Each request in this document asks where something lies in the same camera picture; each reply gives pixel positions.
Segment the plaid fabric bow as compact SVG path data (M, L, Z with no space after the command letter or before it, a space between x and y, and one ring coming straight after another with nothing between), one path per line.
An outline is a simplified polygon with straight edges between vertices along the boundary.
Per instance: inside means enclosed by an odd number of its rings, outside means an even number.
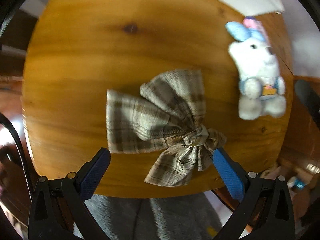
M206 101L202 73L177 69L141 85L138 97L107 91L106 128L112 153L160 155L145 182L187 185L194 169L204 171L215 149L226 143L219 131L203 124Z

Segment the grey fluffy rug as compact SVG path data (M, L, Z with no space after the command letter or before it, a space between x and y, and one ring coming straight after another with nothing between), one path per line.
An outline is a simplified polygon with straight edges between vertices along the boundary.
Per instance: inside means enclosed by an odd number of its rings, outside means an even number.
M110 239L213 239L222 228L204 193L151 199L95 194L85 204Z

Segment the white bear plush blue bow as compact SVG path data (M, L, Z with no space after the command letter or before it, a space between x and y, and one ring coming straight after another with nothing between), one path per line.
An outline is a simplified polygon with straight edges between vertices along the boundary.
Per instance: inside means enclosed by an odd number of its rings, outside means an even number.
M228 53L239 73L239 117L255 120L265 115L283 116L285 81L266 31L261 33L234 21L226 23L225 28L235 39Z

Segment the pink packaged item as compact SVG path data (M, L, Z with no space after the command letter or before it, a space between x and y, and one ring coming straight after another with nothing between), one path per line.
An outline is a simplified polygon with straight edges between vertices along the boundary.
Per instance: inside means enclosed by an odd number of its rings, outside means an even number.
M258 30L261 33L264 31L263 25L255 17L245 17L242 23L246 28Z

